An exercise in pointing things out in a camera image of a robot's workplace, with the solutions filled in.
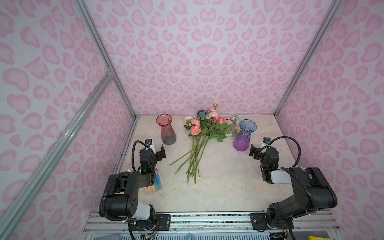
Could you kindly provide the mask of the purple blue glass vase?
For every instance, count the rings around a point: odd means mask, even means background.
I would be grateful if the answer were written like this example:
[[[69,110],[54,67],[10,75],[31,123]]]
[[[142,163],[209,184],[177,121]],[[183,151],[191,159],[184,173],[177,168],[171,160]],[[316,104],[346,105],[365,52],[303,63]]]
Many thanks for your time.
[[[251,141],[251,135],[257,130],[257,124],[249,119],[241,120],[239,123],[239,132],[233,143],[233,147],[239,152],[245,152]]]

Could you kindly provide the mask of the cream peach rose stem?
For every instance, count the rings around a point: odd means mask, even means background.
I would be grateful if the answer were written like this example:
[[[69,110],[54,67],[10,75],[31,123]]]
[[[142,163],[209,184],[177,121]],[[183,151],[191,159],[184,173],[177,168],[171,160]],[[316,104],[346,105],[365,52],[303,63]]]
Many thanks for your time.
[[[190,121],[193,120],[194,118],[191,117],[191,116],[186,116],[184,117],[184,124],[185,125],[189,125],[190,124]]]

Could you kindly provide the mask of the pink spray rose stem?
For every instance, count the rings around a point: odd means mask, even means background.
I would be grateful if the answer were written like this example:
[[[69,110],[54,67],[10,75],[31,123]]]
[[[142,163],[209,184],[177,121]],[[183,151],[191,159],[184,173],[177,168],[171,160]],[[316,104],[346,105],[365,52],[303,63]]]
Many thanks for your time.
[[[191,137],[193,139],[193,145],[191,149],[191,157],[189,161],[189,168],[187,170],[187,181],[194,181],[196,183],[196,171],[197,171],[197,158],[198,158],[198,147],[201,133],[201,123],[198,119],[193,119],[191,123]]]

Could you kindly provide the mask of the blue rose stem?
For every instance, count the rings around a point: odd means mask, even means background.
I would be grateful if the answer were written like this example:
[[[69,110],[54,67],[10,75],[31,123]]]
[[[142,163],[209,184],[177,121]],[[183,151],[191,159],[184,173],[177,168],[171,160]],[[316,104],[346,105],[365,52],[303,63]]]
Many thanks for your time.
[[[200,125],[204,126],[207,122],[207,113],[201,110],[197,113],[197,119],[200,121]]]

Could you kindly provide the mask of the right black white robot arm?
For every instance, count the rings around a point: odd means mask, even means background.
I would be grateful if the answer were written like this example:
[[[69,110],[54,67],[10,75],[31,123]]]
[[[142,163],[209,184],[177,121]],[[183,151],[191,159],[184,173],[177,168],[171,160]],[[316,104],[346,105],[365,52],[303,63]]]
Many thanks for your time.
[[[291,185],[293,189],[292,196],[271,203],[264,216],[250,214],[254,230],[292,229],[294,219],[336,207],[337,196],[319,168],[280,167],[278,150],[267,145],[251,146],[250,156],[260,161],[264,182]]]

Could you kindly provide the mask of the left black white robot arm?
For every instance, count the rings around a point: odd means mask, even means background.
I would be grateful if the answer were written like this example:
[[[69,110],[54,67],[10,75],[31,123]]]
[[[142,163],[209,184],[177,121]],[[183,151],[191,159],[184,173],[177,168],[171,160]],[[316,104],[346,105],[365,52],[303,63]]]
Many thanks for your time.
[[[99,205],[101,217],[114,222],[129,222],[136,231],[152,231],[157,227],[156,212],[152,205],[139,202],[139,189],[157,186],[157,162],[166,158],[165,148],[153,152],[140,150],[140,170],[111,175]]]

